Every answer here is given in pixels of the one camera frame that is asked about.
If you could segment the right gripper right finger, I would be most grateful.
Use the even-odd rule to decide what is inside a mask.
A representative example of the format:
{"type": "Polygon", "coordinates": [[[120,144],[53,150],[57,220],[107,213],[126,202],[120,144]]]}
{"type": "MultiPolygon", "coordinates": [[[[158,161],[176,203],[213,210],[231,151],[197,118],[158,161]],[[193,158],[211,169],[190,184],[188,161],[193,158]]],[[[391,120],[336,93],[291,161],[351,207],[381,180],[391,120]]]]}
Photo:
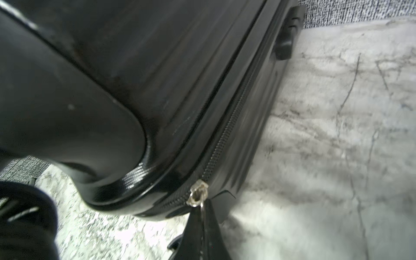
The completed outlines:
{"type": "Polygon", "coordinates": [[[201,259],[202,260],[231,260],[226,248],[216,218],[215,211],[210,199],[201,204],[202,239],[201,259]]]}

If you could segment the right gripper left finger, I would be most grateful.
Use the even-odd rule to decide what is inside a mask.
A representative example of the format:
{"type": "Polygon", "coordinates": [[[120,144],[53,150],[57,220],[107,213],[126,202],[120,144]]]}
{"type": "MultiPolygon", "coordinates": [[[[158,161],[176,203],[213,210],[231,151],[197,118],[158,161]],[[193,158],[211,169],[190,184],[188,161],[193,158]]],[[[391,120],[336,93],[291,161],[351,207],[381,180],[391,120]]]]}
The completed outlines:
{"type": "Polygon", "coordinates": [[[170,244],[172,255],[169,260],[200,260],[203,243],[202,207],[192,208],[184,232],[170,244]]]}

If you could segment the silver zipper slider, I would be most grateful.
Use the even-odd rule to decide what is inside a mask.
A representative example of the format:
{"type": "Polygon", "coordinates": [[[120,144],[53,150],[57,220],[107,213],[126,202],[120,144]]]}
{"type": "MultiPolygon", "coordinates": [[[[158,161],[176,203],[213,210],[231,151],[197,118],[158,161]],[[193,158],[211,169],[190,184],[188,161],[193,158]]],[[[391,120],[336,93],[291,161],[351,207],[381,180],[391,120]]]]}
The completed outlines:
{"type": "Polygon", "coordinates": [[[203,180],[197,180],[191,187],[190,187],[190,195],[186,204],[190,207],[196,208],[201,206],[203,202],[208,198],[209,194],[209,185],[204,182],[203,180]]]}

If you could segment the black hard-shell suitcase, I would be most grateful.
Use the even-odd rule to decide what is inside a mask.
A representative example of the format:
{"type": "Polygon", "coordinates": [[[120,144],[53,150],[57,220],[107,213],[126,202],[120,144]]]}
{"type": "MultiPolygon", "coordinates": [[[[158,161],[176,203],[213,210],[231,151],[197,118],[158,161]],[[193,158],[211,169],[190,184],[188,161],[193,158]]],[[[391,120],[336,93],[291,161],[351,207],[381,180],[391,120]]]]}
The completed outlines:
{"type": "Polygon", "coordinates": [[[302,30],[298,1],[2,1],[1,162],[68,174],[91,208],[235,204],[302,30]]]}

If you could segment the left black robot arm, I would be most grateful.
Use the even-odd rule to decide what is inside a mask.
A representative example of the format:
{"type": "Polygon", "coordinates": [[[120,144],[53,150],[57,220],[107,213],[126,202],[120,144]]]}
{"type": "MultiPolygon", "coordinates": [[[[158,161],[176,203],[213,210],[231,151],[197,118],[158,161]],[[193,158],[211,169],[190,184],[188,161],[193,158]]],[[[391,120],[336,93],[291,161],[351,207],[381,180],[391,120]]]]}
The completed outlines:
{"type": "Polygon", "coordinates": [[[1,182],[1,259],[58,260],[58,216],[54,202],[40,189],[1,182]]]}

